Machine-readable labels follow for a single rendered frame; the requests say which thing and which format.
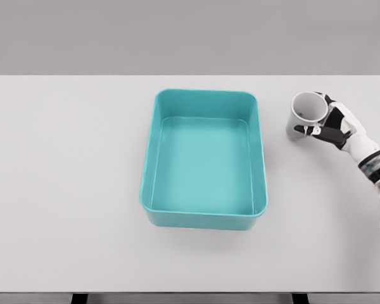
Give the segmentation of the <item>white paper cup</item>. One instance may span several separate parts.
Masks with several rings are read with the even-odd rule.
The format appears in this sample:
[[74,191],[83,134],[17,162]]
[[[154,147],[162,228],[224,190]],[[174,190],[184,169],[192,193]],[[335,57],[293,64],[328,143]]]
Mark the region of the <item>white paper cup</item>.
[[295,127],[297,125],[313,127],[327,116],[328,111],[328,104],[322,94],[317,92],[298,93],[291,101],[286,134],[293,140],[304,137],[305,131],[298,132]]

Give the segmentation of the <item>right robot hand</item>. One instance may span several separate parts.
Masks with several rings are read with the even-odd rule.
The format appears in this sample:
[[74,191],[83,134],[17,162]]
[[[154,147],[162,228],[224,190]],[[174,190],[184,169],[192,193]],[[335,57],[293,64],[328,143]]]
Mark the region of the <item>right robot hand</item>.
[[298,132],[305,131],[304,137],[313,137],[346,151],[347,140],[359,132],[365,133],[365,129],[344,104],[331,99],[327,94],[317,93],[322,94],[328,104],[327,116],[313,127],[297,125],[294,129]]

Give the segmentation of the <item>teal plastic basket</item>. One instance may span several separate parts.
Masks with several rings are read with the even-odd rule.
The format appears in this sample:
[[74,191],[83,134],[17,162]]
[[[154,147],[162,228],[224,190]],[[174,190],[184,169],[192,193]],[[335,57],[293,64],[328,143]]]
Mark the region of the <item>teal plastic basket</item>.
[[159,227],[250,230],[268,206],[257,98],[245,91],[160,91],[139,199]]

